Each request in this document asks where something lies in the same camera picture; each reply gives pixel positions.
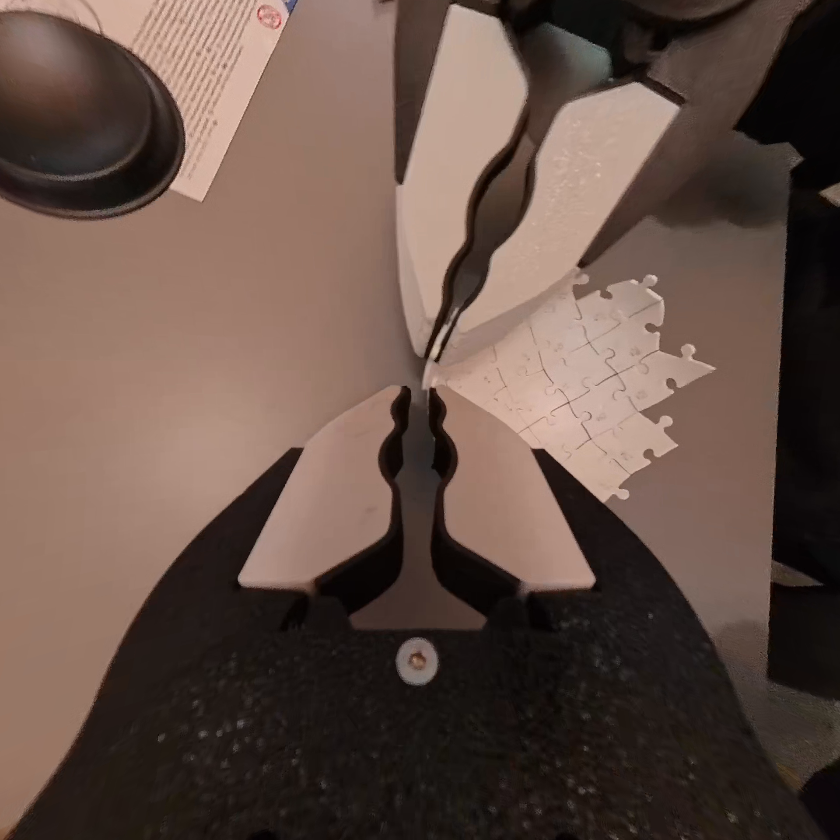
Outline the white printed leaflet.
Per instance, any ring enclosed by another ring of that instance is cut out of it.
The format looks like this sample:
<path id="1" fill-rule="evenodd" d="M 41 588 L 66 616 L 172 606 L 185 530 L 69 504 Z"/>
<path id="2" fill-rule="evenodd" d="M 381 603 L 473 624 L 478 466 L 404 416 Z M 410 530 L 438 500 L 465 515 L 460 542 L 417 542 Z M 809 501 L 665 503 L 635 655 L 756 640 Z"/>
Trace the white printed leaflet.
<path id="1" fill-rule="evenodd" d="M 139 2 L 131 48 L 168 87 L 185 130 L 173 191 L 206 197 L 296 4 Z"/>

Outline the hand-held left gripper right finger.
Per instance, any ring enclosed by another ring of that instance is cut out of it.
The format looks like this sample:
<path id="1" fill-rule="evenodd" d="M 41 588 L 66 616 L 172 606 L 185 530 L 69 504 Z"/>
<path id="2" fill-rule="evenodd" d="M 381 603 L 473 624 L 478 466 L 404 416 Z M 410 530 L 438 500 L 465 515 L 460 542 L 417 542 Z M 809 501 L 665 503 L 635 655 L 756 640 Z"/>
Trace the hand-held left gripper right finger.
<path id="1" fill-rule="evenodd" d="M 431 556 L 438 582 L 483 616 L 536 595 L 590 592 L 595 574 L 532 448 L 446 386 L 427 395 L 440 483 Z"/>

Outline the person's dark clothing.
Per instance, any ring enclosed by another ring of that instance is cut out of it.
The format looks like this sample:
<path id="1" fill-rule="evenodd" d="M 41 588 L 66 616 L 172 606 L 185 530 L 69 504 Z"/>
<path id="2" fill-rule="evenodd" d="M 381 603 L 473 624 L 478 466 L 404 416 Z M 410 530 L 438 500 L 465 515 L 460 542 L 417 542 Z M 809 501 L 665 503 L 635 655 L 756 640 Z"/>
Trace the person's dark clothing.
<path id="1" fill-rule="evenodd" d="M 839 210 L 804 168 L 787 215 L 773 558 L 837 588 Z"/>

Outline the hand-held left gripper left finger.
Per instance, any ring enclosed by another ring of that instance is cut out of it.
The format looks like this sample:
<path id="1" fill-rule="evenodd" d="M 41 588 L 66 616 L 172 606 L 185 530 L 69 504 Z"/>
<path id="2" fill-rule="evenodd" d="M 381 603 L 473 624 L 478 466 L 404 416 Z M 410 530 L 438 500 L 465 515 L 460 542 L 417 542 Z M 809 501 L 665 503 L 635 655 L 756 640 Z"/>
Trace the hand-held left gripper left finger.
<path id="1" fill-rule="evenodd" d="M 396 477 L 412 402 L 390 385 L 324 425 L 300 451 L 238 574 L 246 589 L 371 604 L 403 567 Z"/>

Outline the partly built white puzzle ball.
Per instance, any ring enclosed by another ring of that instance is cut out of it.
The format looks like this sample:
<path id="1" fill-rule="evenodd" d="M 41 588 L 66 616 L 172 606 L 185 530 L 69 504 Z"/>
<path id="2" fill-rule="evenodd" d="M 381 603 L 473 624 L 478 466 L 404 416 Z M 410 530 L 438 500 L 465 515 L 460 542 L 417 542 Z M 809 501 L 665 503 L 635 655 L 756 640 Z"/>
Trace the partly built white puzzle ball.
<path id="1" fill-rule="evenodd" d="M 630 476 L 677 447 L 668 416 L 644 414 L 714 372 L 685 344 L 660 349 L 658 279 L 563 291 L 504 338 L 461 362 L 428 362 L 423 388 L 446 386 L 559 462 L 599 501 L 625 500 Z"/>

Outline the black round stand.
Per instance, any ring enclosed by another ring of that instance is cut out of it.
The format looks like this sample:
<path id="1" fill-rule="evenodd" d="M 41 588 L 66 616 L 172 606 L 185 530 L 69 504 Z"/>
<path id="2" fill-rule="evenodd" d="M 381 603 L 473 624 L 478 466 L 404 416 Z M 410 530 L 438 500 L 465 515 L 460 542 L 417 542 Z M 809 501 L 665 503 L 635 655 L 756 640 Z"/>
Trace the black round stand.
<path id="1" fill-rule="evenodd" d="M 2 200 L 101 219 L 150 205 L 186 151 L 163 80 L 116 41 L 32 9 L 1 14 Z"/>

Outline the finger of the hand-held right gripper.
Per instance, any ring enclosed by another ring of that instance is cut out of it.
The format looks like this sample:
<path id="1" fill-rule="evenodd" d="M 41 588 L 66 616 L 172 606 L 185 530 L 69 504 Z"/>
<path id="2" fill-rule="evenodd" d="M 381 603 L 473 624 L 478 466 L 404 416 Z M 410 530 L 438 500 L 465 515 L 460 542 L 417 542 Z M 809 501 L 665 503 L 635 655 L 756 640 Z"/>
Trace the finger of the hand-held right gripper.
<path id="1" fill-rule="evenodd" d="M 471 225 L 455 305 L 429 351 L 459 361 L 581 281 L 580 263 L 681 110 L 632 81 L 564 104 L 538 149 L 502 173 L 506 202 Z"/>
<path id="2" fill-rule="evenodd" d="M 400 5 L 395 29 L 398 280 L 415 354 L 449 310 L 447 273 L 509 159 L 529 83 L 498 5 Z"/>

